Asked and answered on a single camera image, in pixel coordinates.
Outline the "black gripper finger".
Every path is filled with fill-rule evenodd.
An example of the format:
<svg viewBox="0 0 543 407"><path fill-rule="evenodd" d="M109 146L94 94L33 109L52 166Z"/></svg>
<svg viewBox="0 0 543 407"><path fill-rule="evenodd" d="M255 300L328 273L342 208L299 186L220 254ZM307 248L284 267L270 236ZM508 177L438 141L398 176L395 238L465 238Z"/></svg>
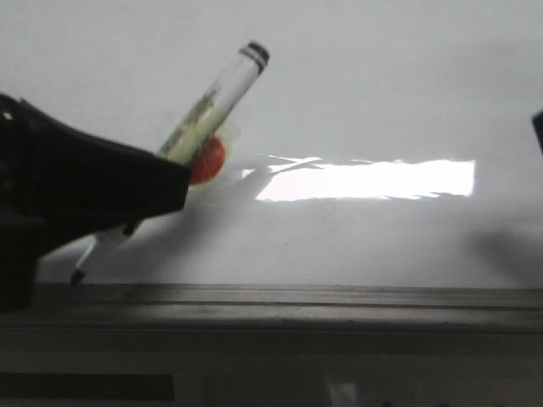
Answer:
<svg viewBox="0 0 543 407"><path fill-rule="evenodd" d="M189 169L1 96L1 310L31 306L41 257L183 208Z"/></svg>
<svg viewBox="0 0 543 407"><path fill-rule="evenodd" d="M540 146L540 151L543 152L543 110L534 114L531 118L531 122Z"/></svg>

